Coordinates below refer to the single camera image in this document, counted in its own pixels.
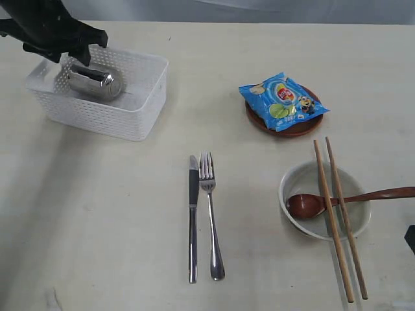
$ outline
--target metal canister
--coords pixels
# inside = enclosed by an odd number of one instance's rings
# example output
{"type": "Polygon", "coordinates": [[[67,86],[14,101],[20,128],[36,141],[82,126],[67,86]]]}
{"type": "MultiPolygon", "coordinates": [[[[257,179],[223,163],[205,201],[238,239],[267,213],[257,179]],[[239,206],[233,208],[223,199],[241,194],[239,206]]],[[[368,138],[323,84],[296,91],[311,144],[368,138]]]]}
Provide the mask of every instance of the metal canister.
{"type": "Polygon", "coordinates": [[[67,76],[74,91],[91,95],[104,101],[117,97],[123,88],[123,79],[113,68],[91,64],[89,67],[74,63],[67,76]]]}

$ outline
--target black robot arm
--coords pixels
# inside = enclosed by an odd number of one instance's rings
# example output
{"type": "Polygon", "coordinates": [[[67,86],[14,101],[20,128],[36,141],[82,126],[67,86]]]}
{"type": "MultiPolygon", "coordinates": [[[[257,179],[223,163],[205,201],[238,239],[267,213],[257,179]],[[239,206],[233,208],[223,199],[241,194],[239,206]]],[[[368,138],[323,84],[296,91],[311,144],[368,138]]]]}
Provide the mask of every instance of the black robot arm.
{"type": "Polygon", "coordinates": [[[58,63],[68,52],[84,65],[91,60],[90,44],[106,47],[104,30],[72,18],[61,0],[0,0],[11,19],[0,19],[0,35],[23,42],[23,50],[58,63]]]}

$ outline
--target wooden spoon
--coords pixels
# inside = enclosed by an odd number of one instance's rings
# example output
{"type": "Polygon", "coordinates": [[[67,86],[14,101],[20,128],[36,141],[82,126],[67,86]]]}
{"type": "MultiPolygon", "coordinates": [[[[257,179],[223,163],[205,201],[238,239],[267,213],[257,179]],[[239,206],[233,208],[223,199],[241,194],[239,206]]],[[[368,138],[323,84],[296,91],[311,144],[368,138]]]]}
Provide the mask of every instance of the wooden spoon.
{"type": "MultiPolygon", "coordinates": [[[[403,187],[380,190],[344,198],[344,202],[361,202],[371,200],[388,200],[415,197],[415,187],[403,187]]],[[[338,199],[331,199],[332,205],[339,204],[338,199]]],[[[288,199],[287,210],[294,218],[313,218],[326,210],[324,198],[313,194],[296,194],[288,199]]]]}

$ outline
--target spoon handle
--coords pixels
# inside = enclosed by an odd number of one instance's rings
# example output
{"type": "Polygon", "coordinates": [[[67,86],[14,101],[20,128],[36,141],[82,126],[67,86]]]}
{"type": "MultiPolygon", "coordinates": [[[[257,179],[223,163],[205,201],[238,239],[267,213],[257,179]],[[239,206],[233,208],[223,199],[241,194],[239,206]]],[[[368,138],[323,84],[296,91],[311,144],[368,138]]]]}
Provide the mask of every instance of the spoon handle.
{"type": "Polygon", "coordinates": [[[348,202],[388,200],[388,199],[400,199],[400,198],[415,198],[415,187],[403,187],[403,188],[380,190],[380,191],[361,194],[360,196],[351,196],[349,198],[344,198],[344,201],[348,203],[348,202]]]}

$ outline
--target chip bag logo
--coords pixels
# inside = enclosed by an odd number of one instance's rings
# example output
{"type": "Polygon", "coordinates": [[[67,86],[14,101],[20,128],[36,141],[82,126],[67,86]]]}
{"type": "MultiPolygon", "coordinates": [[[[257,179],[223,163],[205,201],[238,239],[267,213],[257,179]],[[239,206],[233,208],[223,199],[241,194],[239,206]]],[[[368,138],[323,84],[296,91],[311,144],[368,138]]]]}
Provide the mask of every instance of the chip bag logo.
{"type": "Polygon", "coordinates": [[[278,98],[281,99],[282,101],[284,102],[294,101],[295,96],[293,92],[287,89],[284,84],[282,83],[278,84],[276,90],[277,90],[278,98]]]}

